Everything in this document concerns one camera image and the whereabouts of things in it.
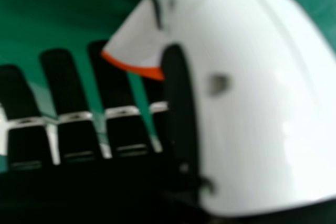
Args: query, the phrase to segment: orange stripe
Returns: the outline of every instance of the orange stripe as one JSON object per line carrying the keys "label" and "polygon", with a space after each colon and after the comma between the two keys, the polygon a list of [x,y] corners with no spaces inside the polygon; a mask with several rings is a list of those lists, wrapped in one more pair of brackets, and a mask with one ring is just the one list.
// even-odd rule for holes
{"label": "orange stripe", "polygon": [[123,70],[127,70],[133,73],[137,73],[141,76],[148,77],[151,79],[163,81],[164,75],[161,71],[161,68],[141,68],[141,67],[134,67],[131,65],[126,65],[116,59],[114,59],[112,56],[110,56],[106,51],[101,52],[102,57],[110,62],[111,64],[115,65],[118,68],[121,68]]}

